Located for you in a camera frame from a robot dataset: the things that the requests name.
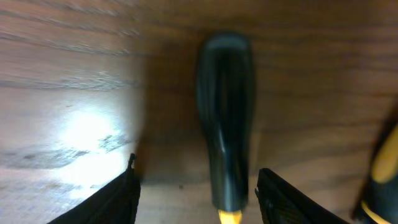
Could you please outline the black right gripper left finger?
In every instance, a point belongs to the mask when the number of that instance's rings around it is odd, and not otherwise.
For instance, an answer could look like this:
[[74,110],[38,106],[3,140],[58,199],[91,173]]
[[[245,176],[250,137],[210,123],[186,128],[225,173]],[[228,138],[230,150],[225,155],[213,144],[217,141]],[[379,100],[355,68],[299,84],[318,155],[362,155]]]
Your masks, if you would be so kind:
[[122,174],[49,224],[134,224],[141,193],[135,159],[131,154]]

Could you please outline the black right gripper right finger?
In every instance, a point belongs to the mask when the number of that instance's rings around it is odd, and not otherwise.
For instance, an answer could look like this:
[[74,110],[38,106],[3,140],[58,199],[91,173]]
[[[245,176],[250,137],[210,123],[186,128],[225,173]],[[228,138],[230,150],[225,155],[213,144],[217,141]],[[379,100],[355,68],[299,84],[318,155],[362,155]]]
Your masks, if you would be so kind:
[[264,224],[348,224],[268,168],[259,171],[255,193]]

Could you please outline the yellow black ratchet screwdriver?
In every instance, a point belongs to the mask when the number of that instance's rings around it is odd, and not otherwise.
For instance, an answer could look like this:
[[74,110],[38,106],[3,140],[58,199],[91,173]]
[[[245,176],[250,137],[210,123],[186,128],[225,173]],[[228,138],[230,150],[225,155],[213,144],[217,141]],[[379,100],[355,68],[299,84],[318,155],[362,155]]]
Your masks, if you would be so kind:
[[376,141],[352,219],[355,223],[397,224],[397,105]]

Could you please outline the black handled tool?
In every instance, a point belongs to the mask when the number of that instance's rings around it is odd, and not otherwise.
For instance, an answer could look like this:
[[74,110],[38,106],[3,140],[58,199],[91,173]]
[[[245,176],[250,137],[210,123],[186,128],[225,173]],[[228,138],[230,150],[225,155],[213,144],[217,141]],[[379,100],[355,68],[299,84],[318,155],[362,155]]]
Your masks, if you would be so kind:
[[212,203],[221,223],[241,223],[248,204],[255,90],[248,39],[234,32],[207,38],[198,54],[195,90],[208,147]]

